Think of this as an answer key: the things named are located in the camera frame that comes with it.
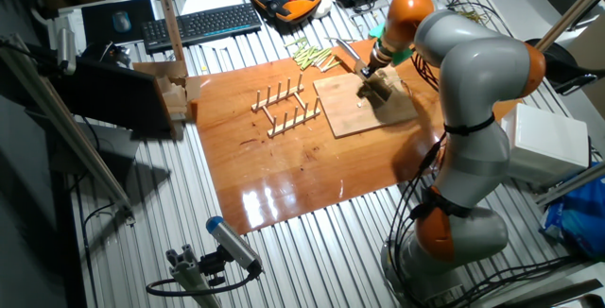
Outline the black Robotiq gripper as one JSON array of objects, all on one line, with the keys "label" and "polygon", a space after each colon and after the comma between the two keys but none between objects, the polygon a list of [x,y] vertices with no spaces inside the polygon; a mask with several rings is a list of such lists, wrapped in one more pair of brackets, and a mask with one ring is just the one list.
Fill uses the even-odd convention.
[{"label": "black Robotiq gripper", "polygon": [[384,60],[378,59],[375,56],[371,56],[370,61],[368,63],[367,67],[364,67],[360,70],[360,75],[363,76],[364,80],[367,80],[371,77],[371,80],[378,80],[380,79],[380,74],[379,73],[374,73],[376,70],[383,68],[387,65],[387,63]]}]

